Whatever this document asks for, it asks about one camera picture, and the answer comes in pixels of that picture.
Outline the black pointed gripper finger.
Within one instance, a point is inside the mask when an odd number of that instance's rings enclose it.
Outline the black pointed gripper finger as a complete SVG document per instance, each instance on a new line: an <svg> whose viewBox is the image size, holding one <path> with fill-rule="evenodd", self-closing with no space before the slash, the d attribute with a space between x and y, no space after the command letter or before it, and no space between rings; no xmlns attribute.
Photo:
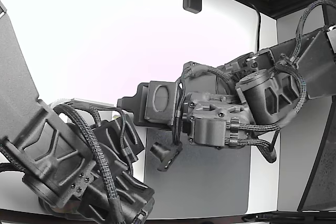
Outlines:
<svg viewBox="0 0 336 224"><path fill-rule="evenodd" d="M117 107L132 113L133 122L136 126L170 130L172 125L168 126L165 124L151 123L144 118L148 87L149 83L140 83L134 96L118 99Z"/></svg>

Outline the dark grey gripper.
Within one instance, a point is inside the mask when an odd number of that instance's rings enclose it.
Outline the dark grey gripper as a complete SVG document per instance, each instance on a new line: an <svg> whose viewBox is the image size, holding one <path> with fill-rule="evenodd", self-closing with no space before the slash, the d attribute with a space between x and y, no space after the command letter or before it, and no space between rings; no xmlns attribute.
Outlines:
<svg viewBox="0 0 336 224"><path fill-rule="evenodd" d="M150 81L144 118L151 123L173 125L177 103L176 82ZM194 145L241 149L249 134L239 124L254 124L250 110L236 95L189 92L182 105L183 132Z"/></svg>

